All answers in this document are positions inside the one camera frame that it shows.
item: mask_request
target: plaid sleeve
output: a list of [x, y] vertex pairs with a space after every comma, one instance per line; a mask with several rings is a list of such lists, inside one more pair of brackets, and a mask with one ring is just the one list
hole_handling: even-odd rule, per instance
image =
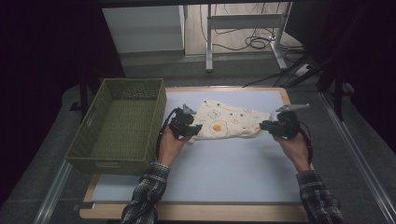
[[297, 174], [300, 196], [308, 219], [312, 223], [343, 223], [341, 204], [324, 186], [314, 170]]
[[140, 178], [134, 189], [131, 202], [122, 211], [121, 223], [155, 223], [157, 220], [157, 202], [166, 189], [166, 179], [170, 168], [153, 162]]

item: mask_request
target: person's right hand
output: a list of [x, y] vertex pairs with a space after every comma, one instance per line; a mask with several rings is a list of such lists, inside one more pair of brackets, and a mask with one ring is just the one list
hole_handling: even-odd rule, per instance
[[291, 139], [284, 139], [276, 135], [273, 135], [273, 137], [280, 144], [286, 156], [293, 162], [298, 173], [311, 170], [311, 165], [308, 163], [308, 148], [300, 133]]

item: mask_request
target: gray carpet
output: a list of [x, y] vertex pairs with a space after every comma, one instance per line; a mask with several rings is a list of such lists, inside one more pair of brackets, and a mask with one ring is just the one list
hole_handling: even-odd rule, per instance
[[[127, 77], [163, 77], [167, 87], [242, 86], [278, 72], [275, 60], [267, 54], [215, 57], [212, 73], [205, 72], [202, 57], [147, 57], [144, 60], [129, 56], [121, 58]], [[276, 77], [270, 78], [260, 84], [272, 86], [275, 80]], [[315, 150], [313, 164], [327, 187], [340, 200], [346, 223], [387, 223], [315, 90], [317, 80], [317, 77], [312, 77], [296, 88], [287, 90], [293, 104], [311, 104], [311, 108], [299, 111], [298, 116], [312, 133]], [[78, 101], [77, 87], [64, 94], [63, 107], [47, 138], [18, 186], [3, 204], [0, 212], [1, 224], [32, 223], [35, 219], [77, 131], [81, 115], [77, 111], [69, 111], [69, 108]], [[343, 112], [346, 126], [378, 180], [395, 201], [394, 153], [359, 115], [348, 98], [344, 99]], [[79, 217], [76, 206], [82, 202], [90, 178], [90, 175], [72, 169], [49, 223], [107, 223], [106, 220], [87, 220]]]

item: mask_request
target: folded garment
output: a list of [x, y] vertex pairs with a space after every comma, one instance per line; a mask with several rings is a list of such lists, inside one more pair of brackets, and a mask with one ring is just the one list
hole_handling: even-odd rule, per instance
[[263, 120], [269, 114], [249, 108], [226, 105], [222, 102], [204, 99], [197, 110], [193, 124], [202, 124], [201, 131], [194, 140], [231, 137], [254, 137]]

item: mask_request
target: green plastic basket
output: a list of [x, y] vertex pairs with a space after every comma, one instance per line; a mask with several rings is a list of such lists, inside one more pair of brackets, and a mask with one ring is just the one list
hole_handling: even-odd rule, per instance
[[142, 175], [156, 160], [163, 79], [105, 79], [65, 159], [87, 174]]

